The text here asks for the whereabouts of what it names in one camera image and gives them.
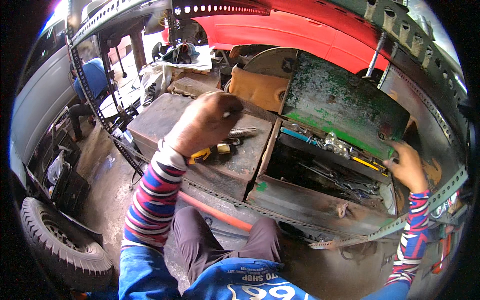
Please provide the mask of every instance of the hand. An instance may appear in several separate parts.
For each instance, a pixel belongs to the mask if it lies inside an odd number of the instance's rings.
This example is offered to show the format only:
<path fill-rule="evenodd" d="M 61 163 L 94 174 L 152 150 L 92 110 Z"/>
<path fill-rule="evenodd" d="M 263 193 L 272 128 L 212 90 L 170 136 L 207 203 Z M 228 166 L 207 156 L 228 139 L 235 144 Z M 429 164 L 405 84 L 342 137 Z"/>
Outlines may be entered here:
<path fill-rule="evenodd" d="M 418 152 L 405 142 L 391 142 L 390 145 L 398 152 L 399 163 L 385 160 L 384 165 L 392 171 L 393 176 L 410 189 L 410 192 L 426 191 L 428 183 L 421 168 Z"/>
<path fill-rule="evenodd" d="M 202 94 L 187 107 L 164 141 L 178 153 L 190 157 L 226 138 L 240 119 L 242 109 L 232 94 Z"/>

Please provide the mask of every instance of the mechanic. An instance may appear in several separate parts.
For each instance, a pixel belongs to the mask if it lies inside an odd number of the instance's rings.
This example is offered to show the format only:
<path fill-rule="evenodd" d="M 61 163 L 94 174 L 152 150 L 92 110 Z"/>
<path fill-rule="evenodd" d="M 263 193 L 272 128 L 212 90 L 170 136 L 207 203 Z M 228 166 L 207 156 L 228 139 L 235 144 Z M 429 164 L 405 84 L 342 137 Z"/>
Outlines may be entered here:
<path fill-rule="evenodd" d="M 100 58 L 94 58 L 89 60 L 88 62 L 81 60 L 83 70 L 85 73 L 85 77 L 87 78 L 88 86 L 92 90 L 94 100 L 98 106 L 100 106 L 103 102 L 102 95 L 103 92 L 108 90 L 108 83 L 107 78 L 105 76 L 105 69 L 103 68 L 103 62 Z M 80 100 L 82 101 L 81 104 L 72 105 L 69 108 L 70 113 L 70 122 L 72 123 L 73 127 L 73 141 L 77 142 L 82 139 L 82 130 L 80 129 L 80 121 L 78 119 L 79 116 L 92 116 L 93 112 L 90 108 L 90 105 L 86 103 L 86 98 L 82 87 L 80 86 L 80 81 L 77 77 L 77 72 L 73 68 L 73 63 L 70 63 L 70 72 L 72 73 L 73 77 L 75 78 L 75 82 L 73 83 L 73 89 L 79 96 Z"/>
<path fill-rule="evenodd" d="M 174 215 L 188 157 L 226 137 L 240 118 L 241 109 L 234 95 L 203 94 L 188 106 L 171 132 L 158 142 L 158 151 L 125 217 L 120 254 L 120 299 L 314 299 L 279 273 L 283 266 L 280 259 L 282 238 L 273 219 L 259 219 L 252 226 L 247 244 L 238 251 L 229 251 L 220 246 L 194 208 L 185 207 Z M 419 155 L 407 144 L 393 143 L 392 146 L 399 154 L 399 163 L 384 163 L 410 189 L 408 224 L 387 283 L 364 299 L 406 299 L 428 235 L 430 192 Z M 191 284 L 183 296 L 163 258 L 170 229 Z M 92 298 L 100 294 L 102 292 L 92 293 L 95 295 Z"/>

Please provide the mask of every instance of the red hose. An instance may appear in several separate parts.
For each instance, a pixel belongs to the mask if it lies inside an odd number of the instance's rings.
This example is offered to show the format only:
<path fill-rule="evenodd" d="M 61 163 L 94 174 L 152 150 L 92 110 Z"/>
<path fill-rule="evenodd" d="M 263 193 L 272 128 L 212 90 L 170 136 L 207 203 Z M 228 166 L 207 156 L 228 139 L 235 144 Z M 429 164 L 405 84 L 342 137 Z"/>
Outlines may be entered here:
<path fill-rule="evenodd" d="M 252 229 L 252 226 L 248 223 L 245 223 L 243 221 L 238 220 L 235 217 L 229 216 L 227 214 L 222 213 L 219 210 L 214 209 L 211 206 L 206 205 L 205 203 L 202 203 L 198 201 L 197 199 L 185 194 L 182 191 L 179 191 L 178 196 L 185 201 L 186 203 L 190 204 L 191 206 L 194 206 L 198 208 L 199 210 L 203 211 L 204 213 L 207 213 L 211 216 L 214 216 L 215 218 L 219 219 L 222 222 L 225 222 L 227 224 L 230 224 L 238 229 L 245 230 L 247 232 L 250 232 Z"/>

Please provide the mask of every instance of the garage floor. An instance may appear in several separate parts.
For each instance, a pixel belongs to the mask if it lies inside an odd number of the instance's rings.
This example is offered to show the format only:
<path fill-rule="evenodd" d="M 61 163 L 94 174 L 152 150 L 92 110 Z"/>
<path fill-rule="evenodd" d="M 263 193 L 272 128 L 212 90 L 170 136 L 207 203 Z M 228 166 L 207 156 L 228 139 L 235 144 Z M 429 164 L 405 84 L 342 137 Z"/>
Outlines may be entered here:
<path fill-rule="evenodd" d="M 91 184 L 91 190 L 79 220 L 103 234 L 104 249 L 115 267 L 112 284 L 117 285 L 122 226 L 125 212 L 131 202 L 132 191 L 136 188 L 136 185 L 131 184 L 133 169 L 107 138 L 106 131 L 101 130 L 99 123 L 93 128 L 84 121 L 82 130 L 86 138 L 79 142 L 82 155 L 76 168 L 77 172 Z M 247 223 L 253 224 L 259 217 L 256 213 L 235 208 L 194 187 L 183 186 L 183 190 L 194 198 Z M 177 209 L 185 205 L 179 201 Z M 208 222 L 211 221 L 213 228 L 248 235 L 247 232 L 213 217 L 208 215 L 204 217 Z M 246 242 L 246 239 L 231 238 L 217 233 L 214 235 L 225 249 L 238 249 Z M 283 261 L 286 264 L 284 277 L 321 299 L 360 299 L 379 289 L 392 270 L 392 262 L 382 268 L 382 261 L 384 257 L 391 256 L 396 251 L 396 244 L 378 243 L 375 254 L 347 261 L 342 258 L 339 251 L 313 250 L 304 242 L 289 241 Z M 189 283 L 173 237 L 168 239 L 165 246 L 165 260 L 169 271 L 178 280 L 182 293 L 188 288 Z M 409 298 L 424 298 L 420 297 L 425 292 L 424 281 L 414 282 Z M 429 281 L 429 287 L 437 288 L 436 280 Z"/>

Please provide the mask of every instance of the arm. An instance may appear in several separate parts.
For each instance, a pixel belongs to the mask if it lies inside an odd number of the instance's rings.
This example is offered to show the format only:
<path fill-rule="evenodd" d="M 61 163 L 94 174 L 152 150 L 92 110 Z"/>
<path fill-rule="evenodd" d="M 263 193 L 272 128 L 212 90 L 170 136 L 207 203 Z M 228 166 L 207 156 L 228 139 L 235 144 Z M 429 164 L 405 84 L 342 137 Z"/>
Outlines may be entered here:
<path fill-rule="evenodd" d="M 75 82 L 73 82 L 73 89 L 77 93 L 80 100 L 85 100 L 85 95 L 84 95 L 84 92 L 82 90 L 82 87 L 80 86 L 80 82 L 78 81 L 78 78 L 75 79 Z"/>
<path fill-rule="evenodd" d="M 204 94 L 185 110 L 172 131 L 158 142 L 147 172 L 130 205 L 120 254 L 120 299 L 180 298 L 177 281 L 163 259 L 187 157 L 228 135 L 240 118 L 237 98 L 225 93 Z M 224 112 L 231 115 L 223 118 Z"/>
<path fill-rule="evenodd" d="M 428 240 L 428 198 L 430 191 L 423 175 L 420 157 L 410 145 L 393 143 L 400 162 L 384 161 L 393 175 L 410 189 L 405 232 L 393 262 L 393 271 L 385 286 L 364 299 L 406 299 Z"/>

